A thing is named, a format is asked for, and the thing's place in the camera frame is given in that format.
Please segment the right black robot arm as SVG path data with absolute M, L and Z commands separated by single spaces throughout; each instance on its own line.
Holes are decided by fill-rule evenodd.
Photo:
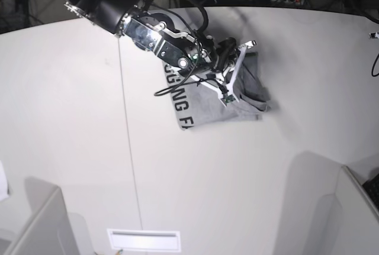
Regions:
M 185 0 L 200 11 L 202 24 L 186 31 L 176 28 L 166 12 L 151 13 L 156 0 L 65 0 L 66 7 L 111 34 L 127 36 L 134 44 L 152 52 L 182 77 L 218 75 L 221 79 L 238 71 L 236 40 L 228 38 L 216 45 L 205 33 L 209 19 L 196 0 Z

